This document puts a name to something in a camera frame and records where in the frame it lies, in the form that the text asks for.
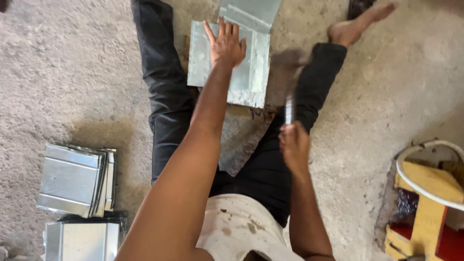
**hand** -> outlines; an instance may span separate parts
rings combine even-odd
[[[308,173],[309,134],[301,122],[283,125],[280,128],[280,151],[285,165],[293,175]]]
[[[246,38],[238,42],[238,25],[224,23],[224,17],[219,17],[219,34],[216,38],[206,21],[203,21],[206,34],[211,43],[211,62],[213,67],[218,62],[225,62],[237,67],[245,58]]]

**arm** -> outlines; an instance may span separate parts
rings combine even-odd
[[[293,175],[290,209],[292,249],[306,261],[334,261],[308,170],[309,135],[300,122],[295,122],[282,127],[279,139],[285,164]]]
[[[222,124],[233,67],[245,57],[238,26],[219,19],[211,40],[213,70],[184,140],[143,201],[116,261],[213,260],[196,249],[219,160]]]

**dirty white shirt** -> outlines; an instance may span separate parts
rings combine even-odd
[[[258,201],[239,194],[208,199],[198,248],[214,261],[242,261],[255,251],[269,261],[303,261],[285,244],[282,227]]]

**stack of metal sheets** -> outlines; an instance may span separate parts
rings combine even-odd
[[[67,215],[48,223],[43,233],[45,261],[112,261],[127,233],[126,212],[103,218]]]
[[[116,150],[47,144],[37,207],[84,218],[113,211]]]
[[[280,0],[221,0],[219,15],[237,23],[240,39],[246,38],[246,57],[233,70],[227,102],[264,108],[269,76],[271,27]],[[214,35],[218,25],[210,24]],[[204,86],[211,73],[210,43],[203,23],[192,21],[187,84]]]

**black pants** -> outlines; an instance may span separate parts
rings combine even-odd
[[[132,0],[132,12],[142,55],[143,79],[150,93],[150,128],[153,132],[152,184],[183,140],[194,104],[179,56],[174,48],[173,10],[159,0]],[[296,118],[312,128],[347,49],[316,44],[312,62],[303,70],[296,89]],[[279,151],[280,110],[242,170],[230,176],[219,167],[210,196],[237,193],[263,204],[283,227],[290,214],[291,173]]]

